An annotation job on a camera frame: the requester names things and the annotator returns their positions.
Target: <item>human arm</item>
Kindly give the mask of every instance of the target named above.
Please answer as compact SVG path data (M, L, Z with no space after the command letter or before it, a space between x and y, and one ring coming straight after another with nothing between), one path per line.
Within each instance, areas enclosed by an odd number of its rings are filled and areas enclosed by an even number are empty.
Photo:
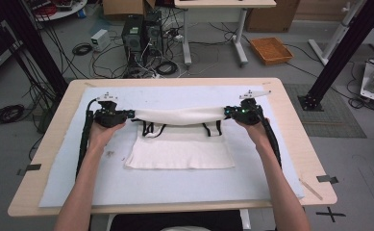
M261 157L278 230L311 230L306 213L283 175L262 124L238 124L246 129Z
M114 132L123 126L124 123L113 128L105 128L97 123L92 124L87 153L75 185L61 208L54 230L88 230L97 169L104 147Z

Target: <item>forearm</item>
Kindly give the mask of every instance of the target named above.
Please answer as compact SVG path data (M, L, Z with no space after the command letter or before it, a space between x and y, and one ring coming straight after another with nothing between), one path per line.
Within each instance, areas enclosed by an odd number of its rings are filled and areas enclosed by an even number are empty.
M310 230L307 216L283 175L270 144L261 141L256 148L262 159L277 228L279 231Z
M62 206L54 230L88 230L93 189L102 152L101 148L87 151L75 185Z

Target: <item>carpet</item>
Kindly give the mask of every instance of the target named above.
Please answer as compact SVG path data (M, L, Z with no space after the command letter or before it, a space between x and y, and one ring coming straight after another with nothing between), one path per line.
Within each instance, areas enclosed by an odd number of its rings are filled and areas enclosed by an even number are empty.
M303 111L297 96L304 96L312 85L284 85L288 97L309 137L366 138L341 96L329 89L321 101L323 112Z

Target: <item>wooden table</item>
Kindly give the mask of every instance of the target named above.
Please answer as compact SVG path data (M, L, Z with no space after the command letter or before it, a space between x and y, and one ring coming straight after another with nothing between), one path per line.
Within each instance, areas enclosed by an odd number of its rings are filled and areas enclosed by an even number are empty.
M268 101L279 121L291 160L299 176L305 197L302 205L328 205L337 202L329 182L319 183L316 176L326 175L312 144L292 107L286 90L277 78L200 78L200 79L146 79L146 80L75 80L70 83L55 116L37 150L31 165L41 164L40 170L27 171L12 200L9 215L33 217L57 215L60 208L39 208L53 161L62 145L63 136L75 114L83 92L95 87L158 87L158 86L263 86L272 90ZM208 203L153 204L93 207L92 213L147 213L194 210L224 210L271 207L269 201L228 201Z
M205 14L208 9L241 9L240 16L238 19L237 33L232 38L232 43L235 46L237 54L239 56L240 65L248 64L246 55L244 54L243 48L240 43L241 34L243 32L244 21L246 19L248 8L271 8L276 6L274 0L199 0L199 1L182 1L175 0L175 6L184 10L184 39L183 39L183 51L184 51L184 63L185 65L191 65L192 59L190 57L189 43L188 43L188 29L189 23L188 10L190 9L203 9L202 14ZM221 12L217 17L220 17L221 22L227 22L223 18L227 18L228 12ZM208 21L214 22L213 15L208 15Z

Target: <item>cardboard box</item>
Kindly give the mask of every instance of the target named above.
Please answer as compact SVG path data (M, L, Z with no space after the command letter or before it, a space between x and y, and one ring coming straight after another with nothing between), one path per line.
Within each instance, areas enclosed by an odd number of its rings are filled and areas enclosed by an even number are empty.
M248 32L288 32L300 0L275 0L274 8L255 8L246 19Z
M156 0L103 0L103 11L108 19L124 20L129 14L146 16L155 5Z
M349 0L301 0L294 19L342 21L346 15L346 12L343 12L342 8L346 7L347 2L354 3Z

